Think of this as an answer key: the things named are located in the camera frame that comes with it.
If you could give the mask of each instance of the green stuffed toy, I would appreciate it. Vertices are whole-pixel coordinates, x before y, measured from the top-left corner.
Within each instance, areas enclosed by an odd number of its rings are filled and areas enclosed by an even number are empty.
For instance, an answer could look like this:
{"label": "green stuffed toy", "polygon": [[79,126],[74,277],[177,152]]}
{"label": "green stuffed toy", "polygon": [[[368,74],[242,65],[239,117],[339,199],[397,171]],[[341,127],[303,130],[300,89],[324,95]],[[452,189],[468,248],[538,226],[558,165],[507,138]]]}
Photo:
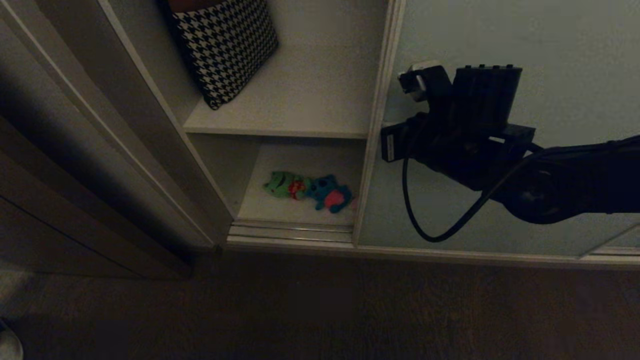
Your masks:
{"label": "green stuffed toy", "polygon": [[305,193],[311,187],[311,182],[309,177],[286,171],[274,171],[271,173],[271,180],[262,187],[275,197],[292,197],[301,200],[305,198]]}

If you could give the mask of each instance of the cabinet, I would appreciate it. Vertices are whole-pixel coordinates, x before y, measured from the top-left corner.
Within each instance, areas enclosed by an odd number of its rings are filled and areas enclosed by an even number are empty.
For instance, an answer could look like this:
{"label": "cabinet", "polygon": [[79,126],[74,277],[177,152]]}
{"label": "cabinet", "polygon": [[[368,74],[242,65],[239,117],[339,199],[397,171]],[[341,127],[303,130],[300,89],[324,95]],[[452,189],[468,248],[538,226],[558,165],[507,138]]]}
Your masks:
{"label": "cabinet", "polygon": [[[429,47],[432,43],[444,47],[446,37],[430,42],[428,36],[442,34],[449,21],[468,21],[462,16],[465,9],[461,9],[461,15],[452,13],[448,17],[447,7],[441,2],[270,0],[280,48],[236,99],[212,111],[184,70],[153,0],[99,3],[158,103],[232,215],[234,221],[227,238],[230,246],[584,263],[599,262],[600,259],[585,255],[638,221],[637,217],[580,218],[556,230],[541,230],[512,218],[500,220],[509,215],[492,205],[481,214],[484,218],[479,218],[475,227],[468,228],[464,241],[444,246],[417,245],[398,196],[399,168],[381,164],[378,134],[383,121],[403,120],[407,114],[421,110],[416,104],[399,100],[398,89],[390,86],[395,85],[394,73],[409,65],[406,62],[424,60],[432,53],[453,66],[463,65],[457,61],[476,60],[463,50],[447,53]],[[442,12],[441,17],[433,19],[435,15],[430,14],[437,10]],[[480,19],[490,22],[482,16]],[[463,38],[476,38],[480,43],[480,34],[481,31],[466,32]],[[513,41],[519,39],[518,34],[513,36]],[[469,54],[482,54],[483,59],[496,63],[516,62],[496,49],[490,53],[480,51],[469,47],[464,39],[458,40],[461,48],[470,49]],[[500,54],[499,58],[492,53]],[[274,170],[312,177],[334,174],[341,184],[352,189],[356,201],[338,215],[331,215],[316,211],[310,200],[272,198],[260,186]],[[435,195],[444,194],[443,190],[464,192],[432,175],[425,179],[428,183],[423,185]],[[449,199],[448,194],[438,198],[438,203],[447,204],[441,198]],[[420,201],[421,210],[436,211],[432,220],[437,223],[432,225],[445,226],[456,216],[455,210],[467,206],[471,198],[466,193],[455,195],[452,213],[438,211],[431,198],[424,198]],[[589,226],[598,228],[597,236],[575,246],[573,240],[592,233]],[[580,231],[567,235],[576,229]],[[555,236],[563,237],[562,246],[566,246],[554,248],[551,240],[541,241],[537,247],[520,246],[525,241],[533,243]],[[483,241],[470,241],[474,237]],[[501,240],[485,246],[484,240],[489,238]]]}

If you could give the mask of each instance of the robotic arm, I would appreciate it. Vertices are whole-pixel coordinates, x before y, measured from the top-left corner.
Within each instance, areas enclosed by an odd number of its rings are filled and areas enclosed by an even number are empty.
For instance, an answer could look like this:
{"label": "robotic arm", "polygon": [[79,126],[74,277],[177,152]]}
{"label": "robotic arm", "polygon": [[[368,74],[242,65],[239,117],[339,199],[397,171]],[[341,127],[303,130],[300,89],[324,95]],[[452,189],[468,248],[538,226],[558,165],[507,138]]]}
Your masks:
{"label": "robotic arm", "polygon": [[[466,66],[453,84],[428,62],[399,76],[406,94],[427,101],[428,113],[381,130],[382,156],[403,160],[403,193],[417,232],[440,242],[460,230],[489,200],[517,218],[553,224],[581,213],[640,212],[640,136],[595,145],[543,149],[535,129],[508,123],[521,68]],[[408,195],[409,159],[482,191],[478,201],[440,236],[418,224]]]}

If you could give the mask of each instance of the shelving unit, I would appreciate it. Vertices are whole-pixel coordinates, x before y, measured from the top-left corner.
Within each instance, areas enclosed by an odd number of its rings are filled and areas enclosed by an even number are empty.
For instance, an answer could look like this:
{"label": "shelving unit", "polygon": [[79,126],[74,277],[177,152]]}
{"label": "shelving unit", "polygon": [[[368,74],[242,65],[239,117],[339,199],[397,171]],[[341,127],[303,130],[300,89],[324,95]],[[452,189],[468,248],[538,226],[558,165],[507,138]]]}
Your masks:
{"label": "shelving unit", "polygon": [[[234,217],[231,234],[339,243],[351,238],[388,0],[268,0],[280,46],[216,111],[194,91],[155,0],[99,3]],[[279,170],[333,174],[355,198],[338,214],[316,211],[313,199],[277,199],[262,185]]]}

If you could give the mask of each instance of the blue stuffed toy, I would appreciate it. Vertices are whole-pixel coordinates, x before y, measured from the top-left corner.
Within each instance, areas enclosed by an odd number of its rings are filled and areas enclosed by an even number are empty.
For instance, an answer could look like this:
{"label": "blue stuffed toy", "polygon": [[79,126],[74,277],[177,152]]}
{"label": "blue stuffed toy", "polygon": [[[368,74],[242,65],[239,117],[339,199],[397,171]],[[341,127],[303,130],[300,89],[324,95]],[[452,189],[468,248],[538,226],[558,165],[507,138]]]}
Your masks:
{"label": "blue stuffed toy", "polygon": [[333,175],[314,180],[307,188],[307,196],[318,201],[316,210],[322,210],[326,207],[333,214],[344,209],[353,197],[346,185],[338,186]]}

